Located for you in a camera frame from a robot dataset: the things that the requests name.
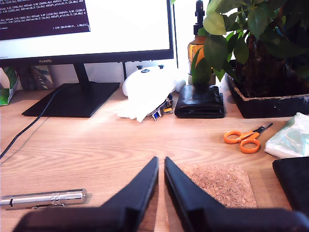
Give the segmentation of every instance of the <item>cable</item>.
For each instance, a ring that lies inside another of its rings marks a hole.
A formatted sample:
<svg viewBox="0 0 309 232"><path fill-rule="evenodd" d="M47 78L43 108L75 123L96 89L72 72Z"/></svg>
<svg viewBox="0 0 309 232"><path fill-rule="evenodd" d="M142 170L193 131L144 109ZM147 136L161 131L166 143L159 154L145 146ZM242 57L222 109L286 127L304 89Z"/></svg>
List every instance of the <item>cable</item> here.
<svg viewBox="0 0 309 232"><path fill-rule="evenodd" d="M46 105L46 107L45 107L45 109L42 111L42 113L41 113L33 122L31 122L29 126L27 126L26 128L24 128L21 132L18 133L17 136L15 136L15 137L13 138L13 140L10 142L10 144L6 147L6 149L5 149L5 150L2 152L2 154L0 155L0 159L2 159L2 157L5 155L5 153L8 152L8 150L11 148L11 146L12 146L13 143L16 141L16 139L17 139L20 135L22 135L22 133L24 133L26 130L28 130L34 123L36 123L36 122L42 117L42 115L45 113L45 110L46 110L47 107L49 106L49 104L50 104L50 102L52 101L52 99L54 98L54 96L55 96L59 91L61 91L61 90L62 90L61 88L57 89L57 90L54 92L54 94L52 95L51 99L49 100L48 104Z"/></svg>
<svg viewBox="0 0 309 232"><path fill-rule="evenodd" d="M173 18L174 18L174 33L175 33L175 46L176 46L176 62L178 67L178 48L177 48L177 34L176 34L176 19L175 19L175 4L173 4Z"/></svg>
<svg viewBox="0 0 309 232"><path fill-rule="evenodd" d="M124 80L126 80L126 63L122 62L122 67L124 68Z"/></svg>

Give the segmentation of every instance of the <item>wooden desk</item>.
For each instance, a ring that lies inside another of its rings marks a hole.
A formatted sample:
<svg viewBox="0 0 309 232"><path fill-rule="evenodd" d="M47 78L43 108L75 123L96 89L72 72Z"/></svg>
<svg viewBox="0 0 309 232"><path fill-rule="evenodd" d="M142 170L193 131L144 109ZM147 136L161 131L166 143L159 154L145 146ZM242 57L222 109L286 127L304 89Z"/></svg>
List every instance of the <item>wooden desk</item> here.
<svg viewBox="0 0 309 232"><path fill-rule="evenodd" d="M147 118L139 123L119 118L117 113L126 99L121 89L89 119L41 118L1 160L1 196L86 188L92 193L87 206L99 206L128 184L153 156L158 156L159 197L154 231L168 232L167 206L168 211L173 209L166 203L164 158L169 156L176 164L237 164L248 172L259 207L289 209L272 170L275 159L264 152L265 142L288 118L243 119L224 81L220 91L227 112L222 119L179 119L172 114L156 122ZM48 93L18 91L10 105L0 108L1 151L34 120L21 113ZM269 122L274 125L259 138L262 149L256 154L245 155L238 145L223 142L227 130L252 130ZM12 231L27 212L1 210L1 231Z"/></svg>

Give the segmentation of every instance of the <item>monitor screen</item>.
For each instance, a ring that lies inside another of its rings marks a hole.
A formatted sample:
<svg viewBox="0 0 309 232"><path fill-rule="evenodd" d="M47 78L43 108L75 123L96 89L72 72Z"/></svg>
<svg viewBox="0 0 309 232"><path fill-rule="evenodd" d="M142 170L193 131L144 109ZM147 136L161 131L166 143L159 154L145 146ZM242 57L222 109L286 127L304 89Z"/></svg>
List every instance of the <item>monitor screen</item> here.
<svg viewBox="0 0 309 232"><path fill-rule="evenodd" d="M172 58L169 0L0 0L0 66Z"/></svg>

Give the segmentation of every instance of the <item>monitor base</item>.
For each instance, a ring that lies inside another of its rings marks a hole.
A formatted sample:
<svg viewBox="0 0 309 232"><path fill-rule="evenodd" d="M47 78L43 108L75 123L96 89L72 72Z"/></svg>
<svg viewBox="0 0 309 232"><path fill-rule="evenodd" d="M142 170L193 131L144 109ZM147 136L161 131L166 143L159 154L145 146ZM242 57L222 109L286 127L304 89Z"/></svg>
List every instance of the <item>monitor base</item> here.
<svg viewBox="0 0 309 232"><path fill-rule="evenodd" d="M62 84L22 115L39 116L54 92L61 89L52 99L43 116L45 117L91 117L93 113L119 88L120 83L88 82L86 85Z"/></svg>

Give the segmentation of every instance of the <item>silver pen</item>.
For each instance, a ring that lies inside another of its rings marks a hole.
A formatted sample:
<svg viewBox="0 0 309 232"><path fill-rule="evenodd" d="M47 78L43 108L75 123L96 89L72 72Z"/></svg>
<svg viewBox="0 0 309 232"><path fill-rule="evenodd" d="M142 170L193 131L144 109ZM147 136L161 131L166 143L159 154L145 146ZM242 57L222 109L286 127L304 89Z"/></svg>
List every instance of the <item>silver pen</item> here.
<svg viewBox="0 0 309 232"><path fill-rule="evenodd" d="M67 204L85 203L87 198L86 189L43 192L1 198L0 206L3 209L26 209L44 208L49 206L64 207Z"/></svg>

